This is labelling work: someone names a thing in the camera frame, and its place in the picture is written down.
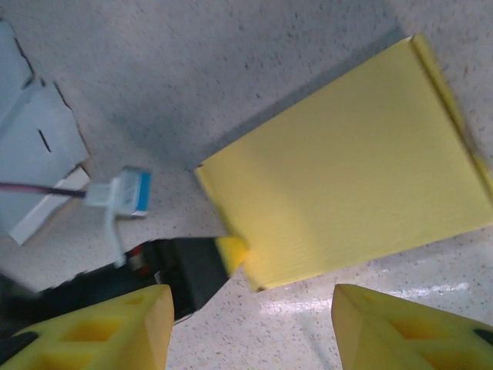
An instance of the gray floor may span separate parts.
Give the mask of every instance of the gray floor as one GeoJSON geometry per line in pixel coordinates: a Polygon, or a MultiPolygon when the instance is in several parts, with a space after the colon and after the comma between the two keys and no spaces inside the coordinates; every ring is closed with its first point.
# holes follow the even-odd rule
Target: gray floor
{"type": "MultiPolygon", "coordinates": [[[[493,164],[491,0],[0,0],[34,69],[55,80],[107,180],[154,173],[147,219],[126,246],[223,227],[190,170],[243,133],[405,35],[423,32],[493,164]]],[[[100,210],[72,203],[0,267],[46,288],[112,260],[100,210]]],[[[491,230],[251,293],[241,273],[175,327],[168,368],[340,368],[336,282],[391,292],[493,324],[491,230]]]]}

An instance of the speckled floor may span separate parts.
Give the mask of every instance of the speckled floor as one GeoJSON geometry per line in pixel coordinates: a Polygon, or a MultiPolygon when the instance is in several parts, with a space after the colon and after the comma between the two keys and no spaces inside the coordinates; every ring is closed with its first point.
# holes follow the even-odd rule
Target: speckled floor
{"type": "MultiPolygon", "coordinates": [[[[121,224],[128,248],[224,232],[190,170],[405,35],[423,32],[493,164],[491,0],[0,0],[25,54],[60,85],[106,180],[154,172],[149,217],[121,224]]],[[[72,203],[0,268],[34,288],[108,264],[100,210],[72,203]]],[[[253,293],[241,273],[178,324],[169,369],[340,368],[330,322],[337,282],[493,325],[493,229],[253,293]]]]}

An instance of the cable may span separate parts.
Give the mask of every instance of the cable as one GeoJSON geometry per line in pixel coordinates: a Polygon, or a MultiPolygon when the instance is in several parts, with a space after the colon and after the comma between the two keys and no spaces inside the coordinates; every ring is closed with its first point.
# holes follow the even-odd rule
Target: cable
{"type": "Polygon", "coordinates": [[[40,185],[28,185],[25,183],[0,183],[0,191],[16,193],[54,194],[65,197],[83,198],[86,192],[83,190],[59,189],[57,187],[43,187],[40,185]]]}

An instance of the tile floor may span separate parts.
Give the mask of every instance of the tile floor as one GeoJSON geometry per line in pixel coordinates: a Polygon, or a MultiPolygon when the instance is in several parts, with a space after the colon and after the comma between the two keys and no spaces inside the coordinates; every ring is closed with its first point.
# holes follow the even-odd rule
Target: tile floor
{"type": "MultiPolygon", "coordinates": [[[[34,69],[55,80],[105,180],[154,172],[146,220],[127,247],[224,233],[190,170],[201,160],[405,35],[423,32],[493,164],[491,0],[0,0],[34,69]]],[[[0,268],[34,288],[111,261],[100,210],[72,203],[26,246],[0,240],[0,268]]],[[[168,369],[340,368],[334,284],[360,284],[493,325],[493,229],[283,288],[236,274],[177,325],[168,369]]]]}

